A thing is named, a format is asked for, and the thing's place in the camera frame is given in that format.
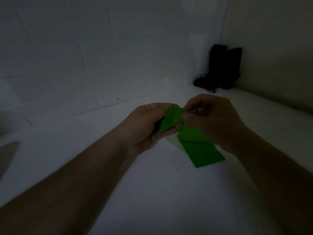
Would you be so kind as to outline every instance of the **green plastic sheet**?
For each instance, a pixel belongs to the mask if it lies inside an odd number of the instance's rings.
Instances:
[[[183,112],[185,112],[184,109],[174,106],[169,107],[161,122],[161,127],[158,133],[161,133],[180,122],[182,120],[181,114]],[[170,135],[166,137],[166,139],[178,149],[185,152],[196,168],[225,160],[223,155],[199,129],[184,125],[178,129],[178,134]]]

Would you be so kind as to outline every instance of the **beige wall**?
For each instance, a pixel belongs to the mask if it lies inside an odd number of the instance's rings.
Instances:
[[[229,0],[220,43],[243,48],[236,87],[313,113],[313,0]]]

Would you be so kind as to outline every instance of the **person's left hand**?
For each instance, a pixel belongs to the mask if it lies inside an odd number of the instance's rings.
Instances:
[[[152,103],[139,106],[114,129],[129,156],[139,155],[151,148],[159,139],[177,133],[176,127],[182,126],[183,122],[179,122],[158,135],[153,132],[155,122],[165,116],[169,106],[178,107],[176,104],[169,103]]]

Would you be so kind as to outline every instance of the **forearm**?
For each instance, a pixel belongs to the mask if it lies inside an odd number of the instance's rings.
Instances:
[[[114,131],[0,209],[2,234],[77,234],[126,159]]]
[[[292,234],[313,234],[313,175],[252,131],[234,154],[281,223]]]

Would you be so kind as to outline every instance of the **hand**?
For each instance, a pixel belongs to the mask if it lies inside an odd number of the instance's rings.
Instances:
[[[139,155],[155,145],[159,139],[177,133],[176,127],[183,125],[183,122],[158,135],[153,132],[155,122],[165,116],[167,107],[170,106],[178,107],[169,103],[139,106],[114,129],[128,155]]]
[[[243,136],[251,131],[240,119],[229,99],[211,94],[200,94],[190,99],[182,120],[189,127],[200,129],[209,140],[227,152],[233,153]]]

